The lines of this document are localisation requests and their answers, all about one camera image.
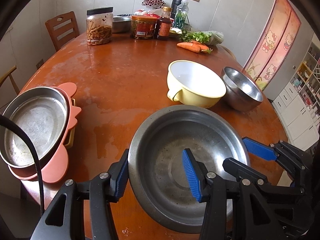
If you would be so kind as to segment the wide steel basin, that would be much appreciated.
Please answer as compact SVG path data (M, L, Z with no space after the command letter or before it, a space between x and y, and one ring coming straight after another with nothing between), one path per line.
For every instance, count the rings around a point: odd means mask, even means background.
M162 226L199 233L205 204L191 194L182 152L190 149L207 170L226 180L223 161L232 157L249 165L248 152L235 129L201 107L176 105L150 115L137 129L129 148L131 187L144 211Z

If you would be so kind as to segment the salmon pink plate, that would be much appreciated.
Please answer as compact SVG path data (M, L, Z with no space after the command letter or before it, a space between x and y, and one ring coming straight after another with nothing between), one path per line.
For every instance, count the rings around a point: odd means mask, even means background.
M66 139L69 130L76 126L78 122L76 116L81 112L81 108L74 106L71 101L72 96L77 90L76 84L67 82L51 88L56 88L63 94L69 105L69 112L65 131L61 135L57 145L54 146L43 159L39 159L42 179L46 183L56 183L66 174L68 168L68 154L63 142ZM12 174L20 180L33 180L37 177L35 163L26 168L14 168L9 165L8 167Z

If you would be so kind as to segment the steel pan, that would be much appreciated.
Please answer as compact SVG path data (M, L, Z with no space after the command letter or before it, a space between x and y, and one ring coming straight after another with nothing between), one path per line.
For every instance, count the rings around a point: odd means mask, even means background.
M65 131L68 112L69 105L60 91L51 87L36 87L12 100L3 115L26 133L38 158L43 159ZM14 168L34 165L27 145L4 127L1 127L1 157Z

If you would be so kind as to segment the yellow scalloped plate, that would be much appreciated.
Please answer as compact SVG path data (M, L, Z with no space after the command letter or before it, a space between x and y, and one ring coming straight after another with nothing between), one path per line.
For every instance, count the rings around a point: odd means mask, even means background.
M75 135L75 127L69 130L67 137L65 139L64 146L67 150L73 146L74 135Z

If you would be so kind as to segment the white cabinet shelf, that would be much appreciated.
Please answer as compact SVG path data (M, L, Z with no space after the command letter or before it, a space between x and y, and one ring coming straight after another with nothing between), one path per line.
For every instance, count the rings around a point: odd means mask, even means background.
M289 143L308 150L319 140L319 39L313 35L295 74L272 102Z

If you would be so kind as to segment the small steel bowl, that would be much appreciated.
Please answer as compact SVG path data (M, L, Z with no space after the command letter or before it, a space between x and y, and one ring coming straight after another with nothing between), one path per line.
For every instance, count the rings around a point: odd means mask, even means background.
M263 94L259 87L240 71L224 67L221 78L226 86L223 98L233 109L247 112L263 102Z

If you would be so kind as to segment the orange carrot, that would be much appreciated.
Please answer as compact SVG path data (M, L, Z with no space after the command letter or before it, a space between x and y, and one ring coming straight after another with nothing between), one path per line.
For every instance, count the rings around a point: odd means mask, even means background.
M204 53L204 54L210 54L213 50L210 49L208 46L201 44L197 41L191 41L191 42L180 42L177 44L178 48L182 48L188 51L192 51L193 53Z

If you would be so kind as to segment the plastic bag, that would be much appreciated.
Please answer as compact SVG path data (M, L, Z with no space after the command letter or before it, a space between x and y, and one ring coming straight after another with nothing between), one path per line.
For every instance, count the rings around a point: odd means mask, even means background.
M203 33L208 36L208 41L205 42L206 45L215 46L224 41L224 35L219 31L210 30L204 31Z

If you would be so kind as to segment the green leafy vegetables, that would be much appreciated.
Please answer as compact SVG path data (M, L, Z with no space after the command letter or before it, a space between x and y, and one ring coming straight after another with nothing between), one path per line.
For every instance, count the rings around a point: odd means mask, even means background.
M196 41L202 44L207 44L210 42L211 36L212 36L211 33L204 33L201 31L192 32L192 31L182 30L180 40L183 42Z

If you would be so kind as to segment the red label pickle jar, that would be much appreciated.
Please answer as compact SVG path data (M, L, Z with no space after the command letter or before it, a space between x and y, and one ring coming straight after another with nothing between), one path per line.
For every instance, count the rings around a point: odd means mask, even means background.
M155 33L156 17L132 15L130 37L134 39L151 39Z

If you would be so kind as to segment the red wooden slat chair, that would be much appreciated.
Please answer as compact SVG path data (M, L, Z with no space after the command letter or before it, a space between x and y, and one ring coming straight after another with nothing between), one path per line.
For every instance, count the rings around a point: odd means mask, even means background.
M49 19L45 25L56 51L80 35L74 11Z

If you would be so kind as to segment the clear green bottle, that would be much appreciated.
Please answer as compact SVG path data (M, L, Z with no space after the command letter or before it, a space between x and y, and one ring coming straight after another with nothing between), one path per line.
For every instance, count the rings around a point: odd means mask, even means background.
M189 11L188 3L188 0L182 0L181 3L177 6L174 22L172 25L174 28L183 29Z

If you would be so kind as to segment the dark sauce bottle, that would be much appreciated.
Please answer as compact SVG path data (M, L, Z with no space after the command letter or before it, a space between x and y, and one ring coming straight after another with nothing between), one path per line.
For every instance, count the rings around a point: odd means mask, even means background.
M158 40L166 40L169 37L172 21L170 19L172 8L163 7L162 15L157 20L154 38Z

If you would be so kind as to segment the black thermos bottle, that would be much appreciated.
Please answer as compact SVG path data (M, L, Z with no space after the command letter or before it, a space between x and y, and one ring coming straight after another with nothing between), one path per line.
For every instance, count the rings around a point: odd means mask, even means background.
M177 9L177 7L181 4L181 1L182 1L182 0L172 0L172 3L171 3L171 8L172 8L172 10L171 10L171 15L170 15L170 17L171 17L172 19L175 18L176 9Z

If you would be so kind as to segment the wall power socket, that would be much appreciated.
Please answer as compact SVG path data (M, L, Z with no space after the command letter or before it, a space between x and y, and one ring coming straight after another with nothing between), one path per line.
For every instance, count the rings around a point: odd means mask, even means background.
M37 68L37 69L40 69L43 64L44 64L44 60L41 59L41 60L36 64L36 68Z

